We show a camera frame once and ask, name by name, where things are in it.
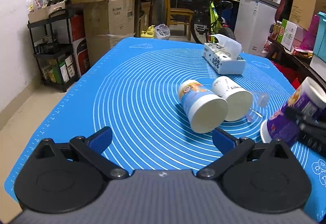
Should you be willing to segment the black green bicycle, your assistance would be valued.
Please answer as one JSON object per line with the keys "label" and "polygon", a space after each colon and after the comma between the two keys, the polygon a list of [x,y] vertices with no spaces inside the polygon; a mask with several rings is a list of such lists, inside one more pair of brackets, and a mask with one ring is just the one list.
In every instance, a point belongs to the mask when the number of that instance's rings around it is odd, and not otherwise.
{"label": "black green bicycle", "polygon": [[191,0],[191,2],[194,16],[190,29],[196,43],[217,43],[218,40],[213,37],[215,34],[236,39],[234,32],[222,17],[224,10],[233,8],[230,0]]}

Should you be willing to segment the black metal shelf rack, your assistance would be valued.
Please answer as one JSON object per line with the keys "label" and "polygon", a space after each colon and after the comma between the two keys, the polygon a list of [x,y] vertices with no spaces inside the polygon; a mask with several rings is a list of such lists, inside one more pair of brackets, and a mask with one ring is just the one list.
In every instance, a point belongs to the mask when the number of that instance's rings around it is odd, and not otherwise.
{"label": "black metal shelf rack", "polygon": [[74,43],[85,33],[82,10],[58,9],[27,27],[41,82],[66,92],[79,79]]}

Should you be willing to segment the white paper cup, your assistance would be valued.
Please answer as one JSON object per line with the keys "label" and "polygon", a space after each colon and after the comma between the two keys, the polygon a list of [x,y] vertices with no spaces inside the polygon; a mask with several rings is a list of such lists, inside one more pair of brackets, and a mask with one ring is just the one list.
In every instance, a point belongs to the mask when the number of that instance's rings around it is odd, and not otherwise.
{"label": "white paper cup", "polygon": [[229,77],[221,76],[212,83],[212,91],[228,103],[227,122],[242,119],[250,110],[253,96]]}

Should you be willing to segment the white chest freezer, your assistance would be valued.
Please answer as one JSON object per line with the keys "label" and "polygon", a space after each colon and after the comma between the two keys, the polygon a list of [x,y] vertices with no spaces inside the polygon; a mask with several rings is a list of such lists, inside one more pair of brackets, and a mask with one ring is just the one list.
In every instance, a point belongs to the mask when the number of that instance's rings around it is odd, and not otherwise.
{"label": "white chest freezer", "polygon": [[240,0],[234,35],[244,53],[263,57],[279,4],[271,0]]}

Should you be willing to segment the white tissue box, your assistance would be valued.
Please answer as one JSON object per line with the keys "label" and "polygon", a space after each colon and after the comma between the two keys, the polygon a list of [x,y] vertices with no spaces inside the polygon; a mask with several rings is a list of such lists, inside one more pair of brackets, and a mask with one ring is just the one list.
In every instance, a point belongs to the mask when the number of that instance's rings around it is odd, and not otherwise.
{"label": "white tissue box", "polygon": [[246,61],[242,45],[225,35],[214,34],[217,43],[204,43],[203,57],[219,75],[242,75]]}

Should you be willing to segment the blue silicone baking mat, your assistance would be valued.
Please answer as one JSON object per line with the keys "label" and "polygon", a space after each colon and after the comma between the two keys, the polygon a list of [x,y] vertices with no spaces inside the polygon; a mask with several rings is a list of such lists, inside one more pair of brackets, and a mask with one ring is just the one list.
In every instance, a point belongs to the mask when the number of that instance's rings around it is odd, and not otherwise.
{"label": "blue silicone baking mat", "polygon": [[217,73],[200,44],[126,38],[105,54],[36,129],[4,188],[14,183],[44,138],[56,143],[103,127],[113,141],[103,156],[130,173],[89,207],[65,214],[24,211],[14,223],[316,223],[325,216],[325,159],[302,144],[292,151],[312,182],[304,210],[260,215],[222,199],[216,183],[195,173],[220,158],[210,133],[191,130],[179,85],[210,88]]}

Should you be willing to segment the blue orange paper cup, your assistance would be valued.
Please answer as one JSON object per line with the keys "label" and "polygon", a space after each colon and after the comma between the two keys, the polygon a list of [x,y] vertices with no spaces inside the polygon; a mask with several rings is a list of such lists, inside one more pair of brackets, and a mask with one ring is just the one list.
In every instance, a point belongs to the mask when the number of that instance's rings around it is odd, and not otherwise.
{"label": "blue orange paper cup", "polygon": [[184,81],[178,88],[178,97],[191,129],[208,133],[226,118],[228,103],[196,80]]}

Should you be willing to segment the clear plastic cup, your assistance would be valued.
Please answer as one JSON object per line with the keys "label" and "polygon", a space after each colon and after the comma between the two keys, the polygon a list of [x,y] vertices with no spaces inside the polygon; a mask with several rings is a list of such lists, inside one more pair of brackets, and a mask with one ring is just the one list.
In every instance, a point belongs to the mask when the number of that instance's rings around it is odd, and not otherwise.
{"label": "clear plastic cup", "polygon": [[270,100],[270,95],[267,92],[252,91],[251,94],[252,104],[245,116],[249,123],[264,117],[263,111],[267,107]]}

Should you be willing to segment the tall brown cardboard box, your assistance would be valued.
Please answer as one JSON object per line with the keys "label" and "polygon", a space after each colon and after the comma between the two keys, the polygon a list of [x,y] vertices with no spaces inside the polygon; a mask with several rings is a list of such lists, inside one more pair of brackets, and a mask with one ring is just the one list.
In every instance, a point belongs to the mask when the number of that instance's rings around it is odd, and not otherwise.
{"label": "tall brown cardboard box", "polygon": [[293,0],[289,21],[308,30],[313,16],[320,11],[325,12],[325,0]]}

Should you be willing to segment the teal plastic storage bin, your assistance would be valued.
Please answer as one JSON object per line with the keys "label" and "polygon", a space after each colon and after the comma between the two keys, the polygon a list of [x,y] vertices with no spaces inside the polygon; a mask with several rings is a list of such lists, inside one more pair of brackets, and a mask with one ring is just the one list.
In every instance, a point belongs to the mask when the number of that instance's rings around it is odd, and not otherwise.
{"label": "teal plastic storage bin", "polygon": [[326,15],[323,12],[318,12],[319,25],[314,44],[313,54],[318,56],[325,62],[326,58]]}

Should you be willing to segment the lower cardboard box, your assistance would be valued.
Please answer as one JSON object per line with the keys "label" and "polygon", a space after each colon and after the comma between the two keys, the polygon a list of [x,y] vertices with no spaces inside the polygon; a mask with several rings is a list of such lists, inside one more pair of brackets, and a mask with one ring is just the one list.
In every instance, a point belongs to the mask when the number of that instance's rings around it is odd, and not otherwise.
{"label": "lower cardboard box", "polygon": [[94,65],[124,38],[134,36],[135,0],[108,0],[83,5],[89,62]]}

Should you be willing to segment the dark wooden side table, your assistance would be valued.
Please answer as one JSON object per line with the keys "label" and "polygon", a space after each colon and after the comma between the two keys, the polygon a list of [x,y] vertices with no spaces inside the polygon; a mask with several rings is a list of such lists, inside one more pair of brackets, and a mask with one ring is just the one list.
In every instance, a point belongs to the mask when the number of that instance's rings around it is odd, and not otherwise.
{"label": "dark wooden side table", "polygon": [[271,42],[271,47],[270,51],[266,55],[266,58],[274,62],[281,63],[287,67],[297,69],[304,76],[311,77],[323,88],[323,90],[325,90],[325,80],[319,76],[307,62],[287,52],[287,50],[280,43],[276,42],[271,37],[268,37],[268,41]]}

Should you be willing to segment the purple paper cup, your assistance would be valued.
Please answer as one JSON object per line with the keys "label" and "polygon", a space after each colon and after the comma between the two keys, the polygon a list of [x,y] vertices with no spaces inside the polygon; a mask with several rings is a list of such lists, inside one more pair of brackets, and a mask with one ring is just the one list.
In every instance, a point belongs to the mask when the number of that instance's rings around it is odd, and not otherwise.
{"label": "purple paper cup", "polygon": [[316,120],[325,110],[325,91],[310,77],[304,79],[289,99],[260,127],[264,143],[283,140],[293,146],[300,134],[298,117],[311,117]]}

